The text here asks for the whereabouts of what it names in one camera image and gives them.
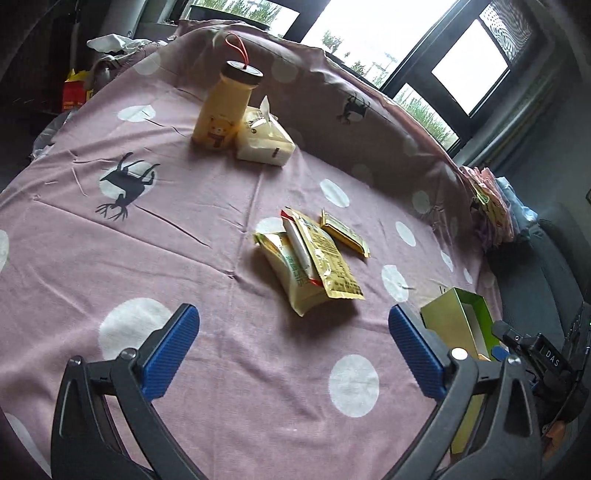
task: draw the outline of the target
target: yellow packet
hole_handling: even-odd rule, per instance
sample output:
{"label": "yellow packet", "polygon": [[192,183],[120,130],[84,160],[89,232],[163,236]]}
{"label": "yellow packet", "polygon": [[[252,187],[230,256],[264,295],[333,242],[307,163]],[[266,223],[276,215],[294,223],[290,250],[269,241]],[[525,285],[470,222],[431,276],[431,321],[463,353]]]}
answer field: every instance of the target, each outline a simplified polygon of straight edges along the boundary
{"label": "yellow packet", "polygon": [[300,261],[302,270],[305,272],[306,276],[312,283],[324,288],[322,280],[320,279],[318,272],[316,271],[316,267],[314,266],[312,256],[306,248],[306,244],[304,243],[304,239],[302,238],[300,231],[297,229],[297,225],[295,223],[296,221],[283,210],[281,211],[281,220],[283,221],[283,228],[285,228],[285,232],[290,239],[290,243],[294,249],[296,257]]}
{"label": "yellow packet", "polygon": [[279,277],[291,308],[300,317],[312,307],[330,300],[324,287],[313,284],[302,270],[287,233],[255,233],[255,242]]}
{"label": "yellow packet", "polygon": [[286,207],[284,211],[296,222],[328,296],[332,299],[364,300],[359,284],[330,235],[297,210]]}
{"label": "yellow packet", "polygon": [[368,244],[356,234],[351,228],[346,226],[343,222],[340,222],[331,214],[327,213],[326,210],[322,209],[322,215],[320,217],[320,228],[325,232],[328,232],[330,236],[340,240],[345,245],[348,245],[356,252],[362,254],[365,258],[369,258]]}

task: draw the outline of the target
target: bottle cap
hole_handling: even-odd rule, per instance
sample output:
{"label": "bottle cap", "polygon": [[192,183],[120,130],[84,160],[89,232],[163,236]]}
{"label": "bottle cap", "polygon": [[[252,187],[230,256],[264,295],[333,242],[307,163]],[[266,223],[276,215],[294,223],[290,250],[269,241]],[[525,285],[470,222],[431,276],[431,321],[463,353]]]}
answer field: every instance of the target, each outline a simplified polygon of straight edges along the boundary
{"label": "bottle cap", "polygon": [[258,85],[262,80],[262,72],[241,61],[229,60],[222,67],[222,75],[230,80],[235,80],[246,85]]}

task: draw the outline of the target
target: white polka dot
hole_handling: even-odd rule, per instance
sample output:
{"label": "white polka dot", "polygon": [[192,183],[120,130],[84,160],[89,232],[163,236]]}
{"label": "white polka dot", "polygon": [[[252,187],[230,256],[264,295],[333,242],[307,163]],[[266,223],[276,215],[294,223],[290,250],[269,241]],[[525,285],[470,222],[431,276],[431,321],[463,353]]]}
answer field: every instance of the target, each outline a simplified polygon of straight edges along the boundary
{"label": "white polka dot", "polygon": [[134,105],[121,110],[117,117],[119,120],[128,122],[145,122],[156,116],[156,111],[152,105]]}
{"label": "white polka dot", "polygon": [[357,163],[351,169],[351,175],[368,186],[374,185],[374,174],[364,163]]}
{"label": "white polka dot", "polygon": [[105,360],[127,347],[139,348],[153,330],[162,328],[172,312],[153,299],[138,298],[116,306],[99,327],[99,346]]}
{"label": "white polka dot", "polygon": [[456,172],[451,168],[449,165],[445,165],[445,171],[447,176],[453,183],[457,183],[457,175]]}
{"label": "white polka dot", "polygon": [[457,218],[456,217],[452,217],[452,219],[450,220],[449,229],[450,229],[450,233],[452,235],[452,238],[457,237]]}
{"label": "white polka dot", "polygon": [[151,55],[148,55],[142,61],[139,61],[134,65],[134,69],[140,75],[152,75],[156,70],[160,68],[160,54],[155,51]]}
{"label": "white polka dot", "polygon": [[285,232],[285,227],[283,227],[283,220],[279,217],[268,217],[263,218],[260,222],[257,223],[255,228],[256,233],[276,233],[276,232]]}
{"label": "white polka dot", "polygon": [[464,268],[464,278],[470,285],[472,285],[472,275],[470,275],[470,272],[468,272],[467,268]]}
{"label": "white polka dot", "polygon": [[334,203],[337,207],[344,208],[349,206],[349,197],[347,197],[347,194],[333,181],[330,181],[329,179],[322,180],[320,182],[320,188],[326,199]]}
{"label": "white polka dot", "polygon": [[415,157],[418,155],[417,141],[411,136],[404,137],[402,151],[407,157]]}
{"label": "white polka dot", "polygon": [[[141,161],[139,163],[136,163],[135,165],[131,165],[132,163],[134,163],[138,160],[139,160],[139,158],[135,158],[135,159],[129,160],[129,161],[124,161],[123,165],[122,165],[122,168],[125,168],[127,165],[130,165],[128,173],[130,175],[133,175],[134,177],[137,177],[137,178],[141,177],[146,170],[148,170],[149,168],[152,167],[152,164],[148,163],[146,161]],[[116,168],[117,168],[117,166],[114,166],[110,170],[102,171],[102,172],[100,172],[100,176],[99,176],[99,188],[100,188],[101,192],[103,193],[103,195],[105,195],[106,197],[111,198],[111,199],[116,199],[120,194],[123,194],[124,196],[126,195],[125,190],[119,188],[116,185],[113,185],[109,180],[101,180],[101,179],[104,179],[109,173],[115,171]],[[156,168],[153,168],[152,170],[150,170],[148,175],[144,178],[144,181],[147,181],[150,178],[152,178],[152,173],[154,173],[154,181],[152,182],[152,185],[144,184],[144,191],[140,194],[140,196],[148,193],[150,190],[152,190],[152,188],[156,184],[156,181],[158,180],[158,173],[156,172],[157,168],[158,167],[156,166]]]}
{"label": "white polka dot", "polygon": [[282,57],[276,57],[271,65],[271,74],[273,78],[280,83],[291,83],[293,82],[299,72],[298,67],[293,65]]}
{"label": "white polka dot", "polygon": [[453,262],[452,262],[452,259],[449,258],[449,255],[447,253],[445,253],[443,250],[441,251],[441,258],[445,262],[445,264],[447,265],[447,267],[449,268],[449,271],[450,272],[453,272]]}
{"label": "white polka dot", "polygon": [[353,122],[360,122],[364,118],[365,118],[365,115],[361,115],[361,113],[349,112],[349,116],[347,117],[347,120],[349,120],[349,122],[353,123]]}
{"label": "white polka dot", "polygon": [[35,442],[33,442],[31,434],[28,432],[28,430],[25,428],[22,422],[14,415],[11,415],[9,413],[5,413],[5,415],[6,419],[8,420],[8,423],[14,430],[14,433],[17,434],[17,437],[21,441],[23,446],[27,449],[27,452],[29,452],[29,455],[31,455],[31,457],[39,464],[43,471],[49,477],[51,477],[51,468],[49,467],[49,463],[47,462],[47,460],[45,459],[37,445],[35,445]]}
{"label": "white polka dot", "polygon": [[400,235],[400,238],[411,247],[414,247],[417,244],[417,241],[413,233],[410,231],[410,228],[408,228],[402,222],[396,222],[396,231]]}
{"label": "white polka dot", "polygon": [[379,396],[379,377],[374,366],[361,355],[345,355],[335,363],[329,377],[333,405],[348,417],[367,415]]}
{"label": "white polka dot", "polygon": [[9,246],[8,234],[4,230],[0,230],[0,271],[2,271],[6,264]]}
{"label": "white polka dot", "polygon": [[408,300],[408,284],[396,265],[384,265],[382,268],[384,288],[398,302]]}
{"label": "white polka dot", "polygon": [[413,206],[418,213],[425,214],[431,210],[431,203],[429,203],[429,195],[423,190],[419,190],[413,194]]}
{"label": "white polka dot", "polygon": [[495,284],[495,275],[493,272],[486,272],[482,276],[482,283],[486,288],[491,288]]}
{"label": "white polka dot", "polygon": [[301,133],[299,133],[295,128],[292,127],[287,127],[285,129],[285,131],[287,133],[289,133],[291,139],[294,141],[294,143],[300,147],[300,150],[304,150],[306,147],[306,142],[304,142],[304,137],[301,136]]}

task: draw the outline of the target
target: tree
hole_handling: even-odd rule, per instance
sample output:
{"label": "tree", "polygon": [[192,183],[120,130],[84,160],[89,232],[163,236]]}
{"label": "tree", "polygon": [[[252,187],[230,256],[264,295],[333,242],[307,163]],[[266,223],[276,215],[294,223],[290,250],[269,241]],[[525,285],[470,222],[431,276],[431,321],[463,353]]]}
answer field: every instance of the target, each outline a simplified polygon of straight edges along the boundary
{"label": "tree", "polygon": [[365,65],[363,65],[359,60],[351,65],[351,70],[356,71],[361,76],[365,75]]}
{"label": "tree", "polygon": [[268,0],[260,0],[258,3],[249,0],[198,0],[197,5],[238,15],[264,25],[270,25],[281,11],[280,5]]}
{"label": "tree", "polygon": [[389,53],[384,52],[384,56],[390,61],[390,64],[396,63],[398,64],[398,59],[394,55],[390,55]]}
{"label": "tree", "polygon": [[390,73],[388,73],[388,71],[386,69],[383,69],[381,67],[381,65],[379,66],[380,68],[378,75],[373,79],[372,83],[377,87],[380,88],[384,82],[386,81],[386,79],[390,76]]}
{"label": "tree", "polygon": [[329,52],[335,53],[340,45],[343,43],[343,39],[330,33],[330,30],[324,32],[322,37],[322,44],[329,49]]}

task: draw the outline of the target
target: window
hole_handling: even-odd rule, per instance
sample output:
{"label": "window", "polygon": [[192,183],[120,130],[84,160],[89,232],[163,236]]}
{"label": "window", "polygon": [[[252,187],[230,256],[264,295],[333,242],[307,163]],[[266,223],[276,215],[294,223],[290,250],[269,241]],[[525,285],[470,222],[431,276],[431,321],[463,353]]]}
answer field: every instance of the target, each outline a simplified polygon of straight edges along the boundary
{"label": "window", "polygon": [[433,74],[466,113],[474,110],[508,65],[478,20],[446,53]]}
{"label": "window", "polygon": [[268,0],[190,0],[186,2],[180,18],[242,19],[262,30],[283,37],[297,16],[298,12]]}
{"label": "window", "polygon": [[394,101],[419,122],[445,150],[458,141],[456,133],[445,120],[410,85],[402,87]]}
{"label": "window", "polygon": [[524,0],[177,0],[170,19],[181,17],[243,19],[323,48],[393,98],[451,156],[544,40]]}
{"label": "window", "polygon": [[332,0],[302,43],[327,50],[380,88],[454,2]]}

